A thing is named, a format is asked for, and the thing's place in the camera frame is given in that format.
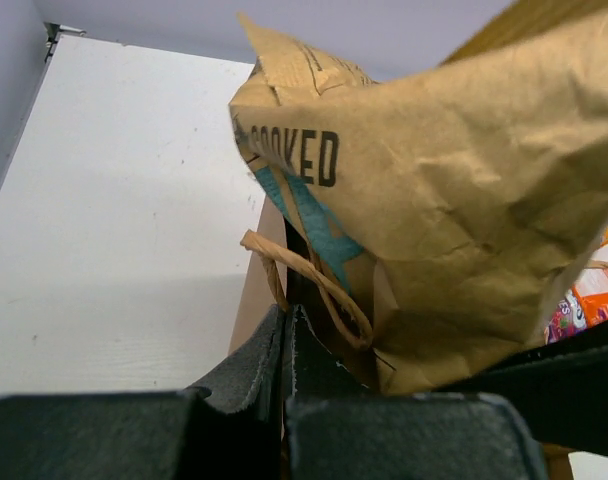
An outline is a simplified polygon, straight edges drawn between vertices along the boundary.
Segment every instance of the black object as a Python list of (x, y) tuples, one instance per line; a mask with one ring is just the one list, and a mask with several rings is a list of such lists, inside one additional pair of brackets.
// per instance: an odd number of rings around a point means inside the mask
[(445, 390), (373, 395), (274, 307), (183, 392), (0, 399), (0, 479), (276, 479), (282, 398), (294, 480), (544, 479), (526, 424), (608, 455), (608, 323)]

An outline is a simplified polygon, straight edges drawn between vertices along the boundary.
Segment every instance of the cardboard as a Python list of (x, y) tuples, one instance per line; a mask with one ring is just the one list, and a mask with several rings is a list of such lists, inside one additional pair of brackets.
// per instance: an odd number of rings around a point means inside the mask
[(542, 449), (546, 458), (549, 480), (573, 480), (573, 470), (568, 457), (573, 450), (550, 444), (543, 444)]
[[(264, 201), (257, 231), (279, 245), (286, 245), (284, 217), (269, 200)], [(286, 285), (286, 266), (280, 264), (277, 268), (282, 285)], [(251, 337), (274, 303), (275, 299), (266, 282), (262, 260), (257, 253), (253, 253), (249, 261), (240, 306), (233, 326), (229, 353), (233, 353)]]

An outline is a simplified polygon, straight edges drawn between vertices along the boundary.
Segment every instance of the brown paper bag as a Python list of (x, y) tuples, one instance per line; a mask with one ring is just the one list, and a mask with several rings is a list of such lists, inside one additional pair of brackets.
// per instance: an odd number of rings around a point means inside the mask
[(608, 223), (608, 10), (379, 85), (243, 23), (240, 152), (372, 317), (382, 391), (539, 343)]

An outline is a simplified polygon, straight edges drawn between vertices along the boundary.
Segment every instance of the white surface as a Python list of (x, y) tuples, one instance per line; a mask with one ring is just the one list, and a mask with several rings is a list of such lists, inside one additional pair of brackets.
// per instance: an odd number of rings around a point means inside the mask
[(182, 388), (224, 358), (263, 194), (250, 65), (63, 37), (0, 192), (0, 393)]
[(377, 80), (431, 68), (510, 0), (35, 0), (95, 38), (254, 63), (235, 14), (361, 65)]
[(577, 452), (570, 458), (575, 480), (608, 480), (608, 457)]

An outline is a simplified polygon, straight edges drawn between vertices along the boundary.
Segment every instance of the teal graphic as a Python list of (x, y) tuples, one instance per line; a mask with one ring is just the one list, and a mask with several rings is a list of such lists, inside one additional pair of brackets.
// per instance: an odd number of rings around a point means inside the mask
[[(344, 263), (357, 257), (364, 249), (356, 243), (352, 238), (344, 235), (339, 238), (334, 238), (331, 234), (331, 228), (328, 225), (328, 217), (341, 228), (335, 215), (328, 207), (321, 205), (311, 195), (304, 182), (294, 175), (285, 173), (286, 180), (291, 187), (295, 203), (297, 204), (302, 225), (306, 232), (306, 236), (311, 242), (313, 250), (326, 262), (331, 268), (333, 274), (337, 277), (344, 289), (350, 293), (348, 279), (344, 271)], [(282, 212), (282, 215), (290, 222), (284, 199), (280, 192), (279, 185), (275, 181), (273, 172), (269, 167), (264, 167), (255, 172), (255, 177), (260, 183), (268, 197), (273, 201), (275, 206)]]

